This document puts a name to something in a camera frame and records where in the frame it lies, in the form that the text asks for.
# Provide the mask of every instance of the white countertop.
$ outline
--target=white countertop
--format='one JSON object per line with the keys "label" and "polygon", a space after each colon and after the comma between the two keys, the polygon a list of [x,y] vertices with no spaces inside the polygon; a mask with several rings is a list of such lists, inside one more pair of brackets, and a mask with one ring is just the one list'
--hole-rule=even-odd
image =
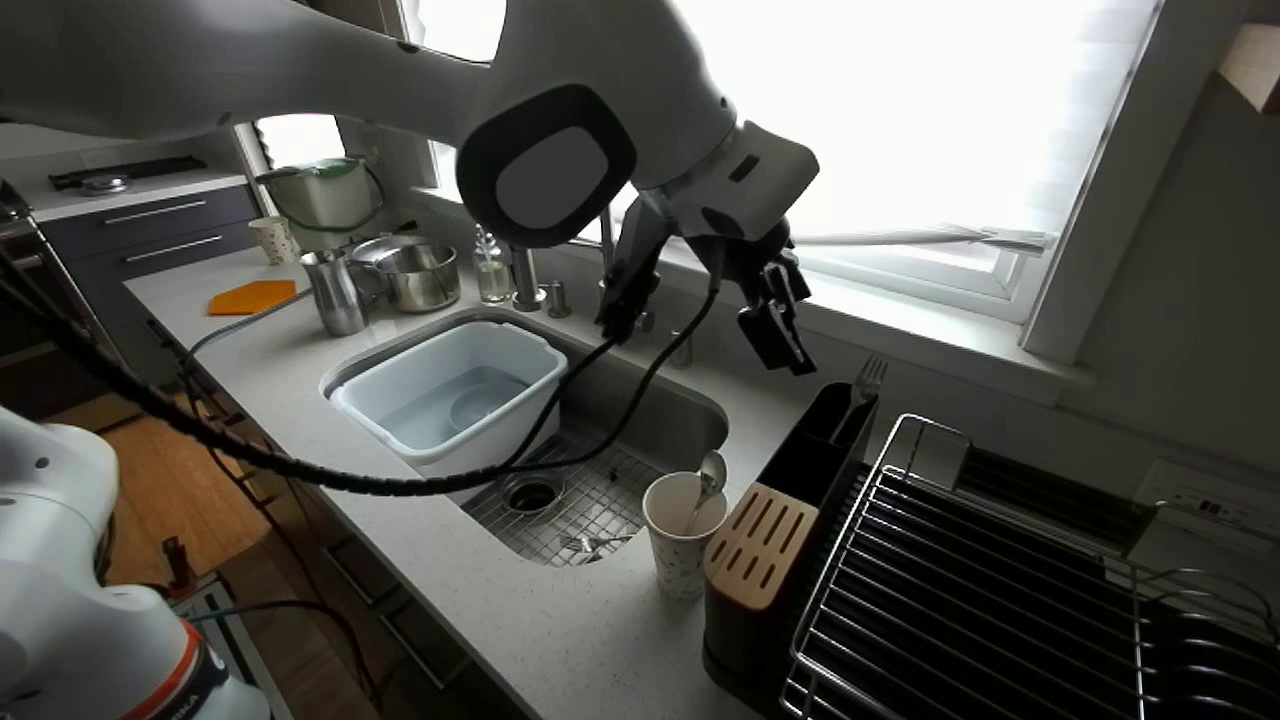
{"label": "white countertop", "polygon": [[124,192],[108,192],[108,196],[56,192],[48,188],[48,180],[16,184],[16,192],[32,204],[36,224],[56,224],[72,216],[92,216],[92,212],[132,208],[132,204],[160,204],[160,200],[220,192],[240,184],[248,184],[244,172],[204,168],[204,172],[144,176],[144,180],[132,180]]}
{"label": "white countertop", "polygon": [[[128,280],[128,288],[192,348],[204,332],[228,324],[204,316],[204,300],[256,276],[272,276],[264,256],[232,252]],[[316,308],[304,300],[212,340],[200,364],[288,456],[360,476],[412,476],[372,432],[340,416],[320,388],[348,360],[404,332],[448,324],[464,304],[440,316],[376,320],[356,336],[328,340]],[[592,340],[580,316],[560,328]],[[704,364],[664,376],[712,396],[728,412],[728,440],[720,448],[728,460],[728,500],[756,480],[804,412],[804,392],[788,392],[784,384],[752,388]],[[328,496],[540,716],[752,716],[700,664],[700,604],[660,604],[644,532],[600,564],[552,568],[504,548],[448,496]]]}

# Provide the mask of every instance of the sink drain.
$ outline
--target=sink drain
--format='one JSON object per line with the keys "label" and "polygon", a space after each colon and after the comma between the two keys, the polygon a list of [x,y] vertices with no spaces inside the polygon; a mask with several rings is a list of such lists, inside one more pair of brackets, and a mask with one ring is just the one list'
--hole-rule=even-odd
{"label": "sink drain", "polygon": [[508,496],[508,508],[516,512],[540,512],[540,508],[552,508],[560,496],[556,484],[520,484],[512,496]]}

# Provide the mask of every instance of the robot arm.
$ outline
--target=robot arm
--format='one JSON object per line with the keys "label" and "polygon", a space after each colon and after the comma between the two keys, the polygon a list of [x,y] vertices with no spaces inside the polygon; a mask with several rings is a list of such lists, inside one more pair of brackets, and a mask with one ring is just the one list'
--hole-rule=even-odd
{"label": "robot arm", "polygon": [[[396,44],[292,0],[8,0],[0,112],[96,136],[172,136],[276,112],[336,112],[460,148],[468,212],[500,240],[572,240],[632,180],[644,236],[616,256],[612,300],[640,300],[660,244],[736,256],[760,320],[756,348],[788,352],[792,296],[764,280],[788,260],[784,212],[816,156],[740,124],[704,76],[668,0],[512,0],[496,60]],[[628,336],[640,308],[604,308]]]}

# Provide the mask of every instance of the faucet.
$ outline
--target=faucet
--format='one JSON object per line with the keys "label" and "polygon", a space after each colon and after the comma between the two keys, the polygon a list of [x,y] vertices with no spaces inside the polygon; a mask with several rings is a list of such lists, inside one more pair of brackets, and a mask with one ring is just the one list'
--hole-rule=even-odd
{"label": "faucet", "polygon": [[512,308],[516,312],[540,312],[544,308],[544,288],[536,288],[536,264],[532,264],[532,248],[516,248],[508,244],[512,252]]}

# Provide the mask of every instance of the sink basin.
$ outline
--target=sink basin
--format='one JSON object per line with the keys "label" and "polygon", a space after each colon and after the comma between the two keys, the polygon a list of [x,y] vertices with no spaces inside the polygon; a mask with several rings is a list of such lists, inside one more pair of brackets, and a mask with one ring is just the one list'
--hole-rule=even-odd
{"label": "sink basin", "polygon": [[[460,324],[472,320],[504,320],[528,328],[560,348],[568,364],[588,352],[580,340],[532,328],[520,316],[484,312]],[[328,384],[328,396],[336,396],[356,372],[384,364],[448,328],[364,356],[336,384]],[[596,448],[620,420],[640,376],[640,364],[600,356],[584,376],[568,384],[568,392],[560,396],[560,428],[540,444],[540,452],[524,456],[524,464],[552,464]],[[724,436],[728,416],[716,400],[656,376],[620,440],[596,460],[556,472],[512,472],[480,492],[460,492],[452,500],[516,556],[540,564],[596,564],[644,528],[644,488],[660,472],[696,468],[724,444]]]}

